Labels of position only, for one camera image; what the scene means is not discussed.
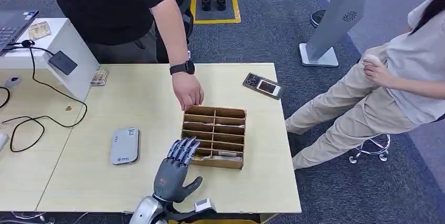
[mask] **card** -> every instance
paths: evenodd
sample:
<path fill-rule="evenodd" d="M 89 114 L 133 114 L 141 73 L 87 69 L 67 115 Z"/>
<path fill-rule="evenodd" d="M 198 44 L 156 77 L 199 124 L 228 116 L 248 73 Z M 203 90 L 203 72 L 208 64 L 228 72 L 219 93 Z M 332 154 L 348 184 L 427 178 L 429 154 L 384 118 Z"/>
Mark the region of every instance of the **card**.
<path fill-rule="evenodd" d="M 48 35 L 51 35 L 51 30 L 49 29 L 48 22 L 40 22 L 33 24 L 28 28 L 29 39 L 37 40 Z"/>
<path fill-rule="evenodd" d="M 93 80 L 90 82 L 91 86 L 103 86 L 107 81 L 109 71 L 107 69 L 99 69 L 94 74 Z"/>

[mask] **robotic arm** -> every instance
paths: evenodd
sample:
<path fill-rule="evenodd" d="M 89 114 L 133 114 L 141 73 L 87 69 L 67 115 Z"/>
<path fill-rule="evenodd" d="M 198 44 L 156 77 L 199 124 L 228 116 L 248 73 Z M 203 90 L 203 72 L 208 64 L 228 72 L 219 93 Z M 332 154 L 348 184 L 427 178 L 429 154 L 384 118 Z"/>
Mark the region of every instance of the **robotic arm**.
<path fill-rule="evenodd" d="M 216 213 L 209 199 L 198 201 L 195 203 L 195 210 L 188 213 L 180 213 L 173 207 L 173 202 L 184 201 L 203 181 L 202 177 L 197 177 L 191 184 L 183 187 L 188 164 L 199 144 L 196 137 L 185 137 L 173 143 L 157 171 L 153 195 L 142 199 L 130 224 L 167 224 L 169 220 L 193 222 Z"/>

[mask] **woman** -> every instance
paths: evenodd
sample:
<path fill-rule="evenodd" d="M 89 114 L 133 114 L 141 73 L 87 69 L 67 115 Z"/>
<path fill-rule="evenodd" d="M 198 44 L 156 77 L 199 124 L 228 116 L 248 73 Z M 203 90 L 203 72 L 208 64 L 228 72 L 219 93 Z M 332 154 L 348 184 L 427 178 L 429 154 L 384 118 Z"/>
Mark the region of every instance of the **woman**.
<path fill-rule="evenodd" d="M 286 120 L 288 132 L 303 134 L 355 105 L 292 159 L 294 169 L 326 162 L 374 136 L 407 132 L 445 114 L 444 10 L 445 0 L 426 0 L 408 15 L 411 32 L 368 49 L 340 81 Z"/>

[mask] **cardboard compartment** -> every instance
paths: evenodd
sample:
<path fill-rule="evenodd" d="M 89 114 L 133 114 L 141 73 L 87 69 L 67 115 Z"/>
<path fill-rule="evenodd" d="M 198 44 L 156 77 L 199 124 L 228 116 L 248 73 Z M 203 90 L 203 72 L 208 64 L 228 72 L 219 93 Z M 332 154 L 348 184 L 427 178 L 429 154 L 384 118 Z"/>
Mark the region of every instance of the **cardboard compartment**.
<path fill-rule="evenodd" d="M 213 124 L 215 122 L 215 118 L 213 116 L 206 115 L 184 115 L 184 123 L 186 122 L 195 122 L 195 123 L 207 123 Z"/>
<path fill-rule="evenodd" d="M 213 135 L 211 132 L 201 132 L 201 131 L 188 131 L 182 130 L 182 137 L 192 137 L 195 136 L 197 140 L 208 140 L 212 141 Z"/>
<path fill-rule="evenodd" d="M 212 107 L 202 107 L 202 106 L 192 106 L 188 109 L 185 114 L 188 115 L 206 115 L 215 116 L 215 108 Z"/>
<path fill-rule="evenodd" d="M 213 142 L 212 149 L 216 151 L 222 151 L 222 152 L 239 152 L 242 153 L 244 150 L 244 145 L 242 144 L 232 144 L 232 143 L 224 143 L 224 142 Z"/>
<path fill-rule="evenodd" d="M 184 130 L 213 132 L 213 125 L 203 123 L 184 123 Z"/>
<path fill-rule="evenodd" d="M 245 121 L 240 118 L 215 118 L 216 125 L 242 126 L 246 124 Z"/>
<path fill-rule="evenodd" d="M 216 108 L 216 116 L 223 118 L 246 118 L 246 112 L 238 109 Z"/>
<path fill-rule="evenodd" d="M 226 133 L 226 134 L 233 134 L 233 135 L 241 135 L 244 136 L 244 127 L 238 127 L 238 126 L 215 126 L 215 133 Z"/>
<path fill-rule="evenodd" d="M 223 134 L 223 133 L 214 133 L 213 141 L 244 144 L 244 136 Z"/>
<path fill-rule="evenodd" d="M 211 149 L 212 141 L 208 140 L 199 140 L 201 143 L 199 144 L 200 149 Z"/>
<path fill-rule="evenodd" d="M 184 113 L 182 137 L 201 141 L 193 165 L 241 169 L 245 133 L 245 110 L 193 106 Z"/>

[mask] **wooden table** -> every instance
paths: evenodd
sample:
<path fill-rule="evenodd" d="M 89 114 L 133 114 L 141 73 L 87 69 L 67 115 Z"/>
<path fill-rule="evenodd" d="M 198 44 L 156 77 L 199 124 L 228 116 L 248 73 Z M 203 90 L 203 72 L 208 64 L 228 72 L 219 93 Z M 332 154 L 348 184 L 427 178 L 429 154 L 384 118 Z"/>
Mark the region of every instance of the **wooden table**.
<path fill-rule="evenodd" d="M 12 89 L 8 104 L 0 109 L 0 121 L 23 115 L 49 115 L 63 124 L 73 124 L 81 105 L 37 84 L 31 75 L 32 70 L 0 70 L 1 86 L 12 77 L 20 77 L 22 80 Z M 47 70 L 38 70 L 36 78 L 67 92 L 64 87 L 58 86 L 56 78 Z M 0 90 L 0 103 L 5 99 L 6 91 Z M 22 121 L 3 124 L 0 131 L 11 136 L 14 126 Z M 45 126 L 46 133 L 34 147 L 13 153 L 7 142 L 0 151 L 0 211 L 35 211 L 56 167 L 71 129 L 62 128 L 48 119 L 40 122 Z M 40 133 L 38 124 L 23 124 L 17 130 L 14 149 L 29 146 Z"/>
<path fill-rule="evenodd" d="M 183 113 L 168 65 L 104 65 L 110 75 L 92 87 L 85 120 L 74 128 L 38 211 L 134 211 L 153 192 L 153 180 L 172 142 L 180 137 Z M 242 170 L 190 166 L 187 182 L 202 185 L 179 210 L 209 197 L 223 213 L 301 212 L 281 101 L 243 87 L 249 72 L 276 80 L 272 63 L 197 64 L 206 94 L 203 105 L 247 110 Z M 121 127 L 141 130 L 140 159 L 131 165 L 109 161 L 111 136 Z"/>

